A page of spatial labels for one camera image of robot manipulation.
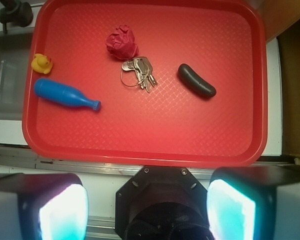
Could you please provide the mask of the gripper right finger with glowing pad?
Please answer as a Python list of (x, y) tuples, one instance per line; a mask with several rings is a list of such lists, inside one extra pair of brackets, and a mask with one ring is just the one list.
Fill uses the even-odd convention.
[(206, 210), (216, 240), (300, 240), (300, 166), (217, 168)]

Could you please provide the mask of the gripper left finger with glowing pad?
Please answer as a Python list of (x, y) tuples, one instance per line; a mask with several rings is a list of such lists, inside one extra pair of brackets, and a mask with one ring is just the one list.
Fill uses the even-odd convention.
[(88, 215), (74, 173), (0, 173), (0, 240), (83, 240)]

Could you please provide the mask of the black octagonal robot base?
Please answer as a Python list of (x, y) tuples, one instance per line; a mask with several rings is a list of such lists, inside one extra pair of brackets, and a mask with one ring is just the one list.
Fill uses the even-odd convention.
[(123, 240), (212, 240), (207, 189), (184, 167), (144, 166), (115, 195)]

